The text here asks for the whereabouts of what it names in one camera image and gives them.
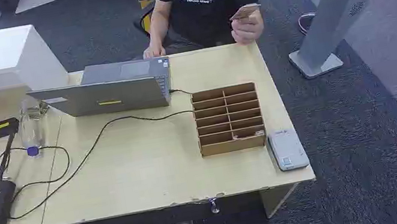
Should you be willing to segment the person's right hand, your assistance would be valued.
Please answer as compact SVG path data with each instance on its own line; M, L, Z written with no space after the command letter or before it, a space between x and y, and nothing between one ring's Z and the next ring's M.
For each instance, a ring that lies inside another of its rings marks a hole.
M162 42L150 42L149 46L143 52L143 59L157 58L166 55L166 49Z

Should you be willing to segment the person's left hand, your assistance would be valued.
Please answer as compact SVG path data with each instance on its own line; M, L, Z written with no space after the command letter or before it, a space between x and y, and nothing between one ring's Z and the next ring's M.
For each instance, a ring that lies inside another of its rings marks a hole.
M234 19L231 26L233 39L242 45L255 42L264 31L264 21L259 10L255 10L249 17Z

